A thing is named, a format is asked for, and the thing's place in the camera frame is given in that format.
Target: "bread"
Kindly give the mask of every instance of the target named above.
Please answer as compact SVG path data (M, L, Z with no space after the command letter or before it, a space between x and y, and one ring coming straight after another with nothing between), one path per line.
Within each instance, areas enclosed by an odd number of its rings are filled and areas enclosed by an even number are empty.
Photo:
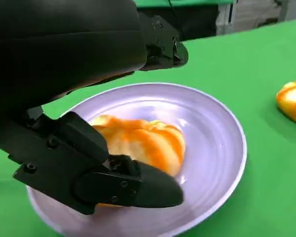
M296 122L296 81L284 85L277 93L276 101L280 110Z
M91 125L104 136L110 154L128 155L171 176L178 174L185 153L178 128L158 120L123 120L109 115L99 116Z

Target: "green tablecloth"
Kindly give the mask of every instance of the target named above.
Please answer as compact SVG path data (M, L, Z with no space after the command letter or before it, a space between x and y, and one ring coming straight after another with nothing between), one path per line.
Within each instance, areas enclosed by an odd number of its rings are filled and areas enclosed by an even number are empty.
M230 4L234 0L171 0L173 6L191 6L202 4ZM169 6L168 0L135 0L139 7Z
M227 203L183 236L296 237L296 124L274 101L286 82L296 80L296 21L186 45L190 60L183 68L81 89L44 109L56 118L91 95L137 82L173 82L210 93L242 123L248 163ZM16 168L0 151L0 237L58 236L34 213L24 185L12 180Z

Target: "black mechanical part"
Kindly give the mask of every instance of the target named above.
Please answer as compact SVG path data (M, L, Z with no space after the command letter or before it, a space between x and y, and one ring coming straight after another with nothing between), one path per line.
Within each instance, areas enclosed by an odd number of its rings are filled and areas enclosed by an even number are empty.
M177 36L132 0L0 1L0 114L136 70L183 65Z
M182 190L172 177L128 156L110 155L102 135L76 113L52 120L38 116L39 111L0 118L0 148L21 165L13 175L18 181L86 215L98 203L182 203Z
M138 13L132 0L0 1L0 149L20 164L14 178L84 214L99 202L181 204L173 178L110 155L104 138L77 114L52 120L40 106L187 60L178 32Z

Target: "white plate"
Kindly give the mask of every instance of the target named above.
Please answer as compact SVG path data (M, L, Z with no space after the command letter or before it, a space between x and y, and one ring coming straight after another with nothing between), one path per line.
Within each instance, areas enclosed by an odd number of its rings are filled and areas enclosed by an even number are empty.
M179 127L185 136L186 155L176 179L185 200L165 209L99 207L94 215L84 216L28 187L38 215L65 236L177 235L213 214L234 191L244 171L247 145L239 121L225 105L201 91L174 84L135 84L95 95L71 111L86 121L109 114L123 119L158 119Z

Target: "screw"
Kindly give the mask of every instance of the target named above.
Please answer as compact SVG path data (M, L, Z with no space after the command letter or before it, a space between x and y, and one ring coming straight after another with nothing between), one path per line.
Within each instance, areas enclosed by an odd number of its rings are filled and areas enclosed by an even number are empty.
M28 163L26 164L26 166L24 167L25 172L33 174L35 173L35 171L37 170L36 166L32 163Z
M120 184L121 184L122 188L126 188L128 185L128 183L126 181L123 181Z
M131 190L131 191L130 191L130 196L131 196L131 197L134 197L135 195L136 195L136 191L135 191L135 190Z
M118 200L117 196L112 196L112 198L111 198L112 203L117 202L117 200Z
M58 147L59 145L59 142L57 139L55 138L50 138L47 142L47 146L50 148L50 149L55 149L56 147Z

